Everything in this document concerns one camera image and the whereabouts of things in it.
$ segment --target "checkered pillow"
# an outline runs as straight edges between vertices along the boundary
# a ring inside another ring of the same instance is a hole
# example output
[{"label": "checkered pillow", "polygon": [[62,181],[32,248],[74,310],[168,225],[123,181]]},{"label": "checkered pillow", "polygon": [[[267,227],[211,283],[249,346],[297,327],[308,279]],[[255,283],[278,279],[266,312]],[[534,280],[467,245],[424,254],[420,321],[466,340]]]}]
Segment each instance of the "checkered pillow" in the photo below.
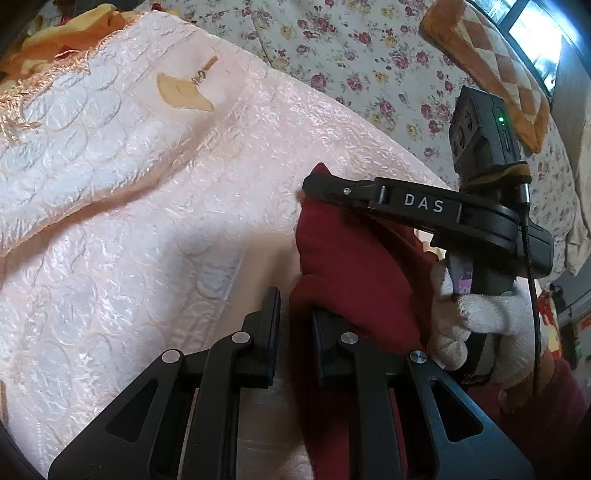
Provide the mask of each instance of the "checkered pillow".
[{"label": "checkered pillow", "polygon": [[539,153],[550,114],[548,100],[496,27],[464,0],[437,0],[422,25],[484,89],[505,100],[515,132]]}]

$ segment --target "bolt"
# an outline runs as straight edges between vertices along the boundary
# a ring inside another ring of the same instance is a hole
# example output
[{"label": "bolt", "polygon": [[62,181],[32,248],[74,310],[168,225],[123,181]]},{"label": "bolt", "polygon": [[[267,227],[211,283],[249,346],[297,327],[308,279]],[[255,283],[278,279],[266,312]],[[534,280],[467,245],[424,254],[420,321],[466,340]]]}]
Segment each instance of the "bolt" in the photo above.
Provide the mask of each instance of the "bolt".
[{"label": "bolt", "polygon": [[232,335],[232,342],[234,343],[246,343],[251,339],[251,336],[246,332],[236,332]]},{"label": "bolt", "polygon": [[176,350],[166,350],[162,354],[162,361],[165,364],[173,364],[177,362],[179,358],[181,358],[181,354],[178,353]]},{"label": "bolt", "polygon": [[341,334],[340,341],[348,345],[354,345],[359,342],[359,337],[353,332],[345,332]]},{"label": "bolt", "polygon": [[427,361],[427,354],[420,350],[413,350],[410,352],[410,359],[416,364],[423,364]]}]

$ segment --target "window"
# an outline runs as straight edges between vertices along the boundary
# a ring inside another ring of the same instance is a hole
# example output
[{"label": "window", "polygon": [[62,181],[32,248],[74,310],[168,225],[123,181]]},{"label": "window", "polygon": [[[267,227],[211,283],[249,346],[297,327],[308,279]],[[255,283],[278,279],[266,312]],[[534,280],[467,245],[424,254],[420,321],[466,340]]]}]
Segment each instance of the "window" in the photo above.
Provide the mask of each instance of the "window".
[{"label": "window", "polygon": [[472,0],[499,28],[551,95],[560,60],[563,32],[534,0]]}]

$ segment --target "hand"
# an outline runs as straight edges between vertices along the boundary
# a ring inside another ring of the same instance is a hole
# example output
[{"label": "hand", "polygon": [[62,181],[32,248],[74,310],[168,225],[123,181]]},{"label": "hand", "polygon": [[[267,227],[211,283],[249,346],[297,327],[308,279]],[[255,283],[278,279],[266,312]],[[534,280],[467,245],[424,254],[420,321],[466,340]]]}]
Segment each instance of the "hand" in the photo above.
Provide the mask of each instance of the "hand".
[{"label": "hand", "polygon": [[[525,381],[534,370],[534,318],[527,280],[517,278],[513,289],[500,296],[459,295],[452,299],[453,283],[445,260],[431,271],[433,305],[429,355],[444,369],[457,370],[467,357],[471,333],[502,335],[491,381],[503,390]],[[541,352],[548,347],[542,322]]]}]

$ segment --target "gold fringe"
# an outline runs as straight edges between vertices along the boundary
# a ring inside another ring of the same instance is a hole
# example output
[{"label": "gold fringe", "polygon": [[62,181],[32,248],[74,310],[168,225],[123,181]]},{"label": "gold fringe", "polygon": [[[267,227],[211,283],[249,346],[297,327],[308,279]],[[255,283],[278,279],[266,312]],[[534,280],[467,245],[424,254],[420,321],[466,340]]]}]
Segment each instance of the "gold fringe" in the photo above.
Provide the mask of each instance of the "gold fringe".
[{"label": "gold fringe", "polygon": [[19,143],[19,133],[25,129],[35,129],[40,126],[38,122],[26,122],[22,117],[22,111],[37,96],[51,88],[53,82],[65,72],[90,73],[88,61],[96,53],[104,48],[121,31],[129,28],[137,18],[137,15],[122,30],[116,30],[100,40],[94,47],[88,50],[69,50],[74,52],[66,59],[59,59],[67,52],[56,55],[55,61],[43,72],[36,73],[25,80],[17,81],[17,84],[8,90],[0,92],[0,137],[4,136],[11,143]]}]

